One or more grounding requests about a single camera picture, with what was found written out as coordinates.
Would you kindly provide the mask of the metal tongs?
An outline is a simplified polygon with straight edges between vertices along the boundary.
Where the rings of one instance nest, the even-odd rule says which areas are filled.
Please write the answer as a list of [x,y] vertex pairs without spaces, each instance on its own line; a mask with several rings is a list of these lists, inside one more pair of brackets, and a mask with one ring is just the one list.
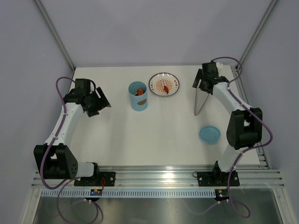
[[201,84],[201,81],[199,81],[196,92],[195,92],[195,103],[194,103],[194,116],[198,116],[199,112],[201,111],[201,108],[203,107],[205,101],[207,100],[209,94],[205,91],[202,91],[199,86]]

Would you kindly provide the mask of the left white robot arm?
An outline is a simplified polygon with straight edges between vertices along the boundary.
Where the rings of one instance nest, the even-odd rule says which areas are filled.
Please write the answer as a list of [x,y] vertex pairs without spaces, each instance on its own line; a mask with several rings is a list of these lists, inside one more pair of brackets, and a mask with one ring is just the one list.
[[101,174],[95,171],[96,163],[78,161],[70,147],[76,126],[84,114],[93,117],[110,103],[100,87],[96,91],[78,95],[77,102],[65,102],[60,117],[42,145],[34,148],[34,157],[43,179],[75,179],[84,177],[91,185],[97,185]]

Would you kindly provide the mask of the blue cylindrical lunch container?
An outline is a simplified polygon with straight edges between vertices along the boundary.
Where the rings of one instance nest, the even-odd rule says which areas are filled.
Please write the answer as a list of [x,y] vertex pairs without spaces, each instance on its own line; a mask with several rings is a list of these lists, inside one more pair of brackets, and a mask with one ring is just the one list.
[[[143,90],[143,94],[138,96],[138,89]],[[140,81],[132,82],[128,87],[128,94],[131,108],[137,112],[141,112],[148,107],[148,88],[145,83]]]

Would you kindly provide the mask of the blue round lid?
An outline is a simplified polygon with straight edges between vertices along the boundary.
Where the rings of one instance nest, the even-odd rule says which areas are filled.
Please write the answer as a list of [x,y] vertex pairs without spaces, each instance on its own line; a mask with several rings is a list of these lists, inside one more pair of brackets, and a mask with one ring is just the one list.
[[200,129],[198,137],[204,143],[215,144],[219,141],[221,136],[220,130],[215,126],[205,126]]

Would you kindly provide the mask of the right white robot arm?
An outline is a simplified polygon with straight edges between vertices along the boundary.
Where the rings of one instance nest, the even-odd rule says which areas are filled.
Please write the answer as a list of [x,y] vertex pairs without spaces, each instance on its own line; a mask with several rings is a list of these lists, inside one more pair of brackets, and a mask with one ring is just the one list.
[[263,113],[260,108],[253,108],[236,96],[230,88],[230,82],[219,75],[217,67],[198,70],[193,82],[196,89],[194,115],[197,116],[208,96],[216,97],[230,115],[226,138],[228,146],[219,160],[215,162],[212,180],[223,185],[233,172],[244,150],[253,148],[262,138]]

